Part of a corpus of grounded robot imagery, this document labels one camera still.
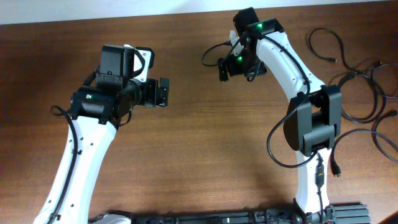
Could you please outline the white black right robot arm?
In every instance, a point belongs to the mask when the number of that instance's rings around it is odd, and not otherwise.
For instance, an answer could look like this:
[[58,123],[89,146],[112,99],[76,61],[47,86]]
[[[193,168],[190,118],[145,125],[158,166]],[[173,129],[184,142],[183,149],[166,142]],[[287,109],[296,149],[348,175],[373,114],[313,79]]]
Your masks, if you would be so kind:
[[326,167],[341,131],[342,94],[326,86],[292,48],[284,28],[275,18],[259,20],[253,8],[240,10],[230,32],[229,53],[219,58],[219,79],[236,75],[247,81],[271,71],[289,102],[285,116],[275,125],[295,152],[298,188],[294,198],[294,223],[326,223],[332,208],[326,192]]

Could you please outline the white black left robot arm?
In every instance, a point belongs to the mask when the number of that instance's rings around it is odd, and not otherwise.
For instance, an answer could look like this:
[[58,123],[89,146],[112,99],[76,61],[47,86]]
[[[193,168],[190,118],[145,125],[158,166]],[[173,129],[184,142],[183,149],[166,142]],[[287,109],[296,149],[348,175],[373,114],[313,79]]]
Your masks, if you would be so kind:
[[59,110],[68,136],[47,201],[35,223],[89,223],[96,180],[122,118],[135,106],[166,107],[169,79],[148,78],[155,53],[148,47],[104,45],[101,61],[72,94],[70,108]]

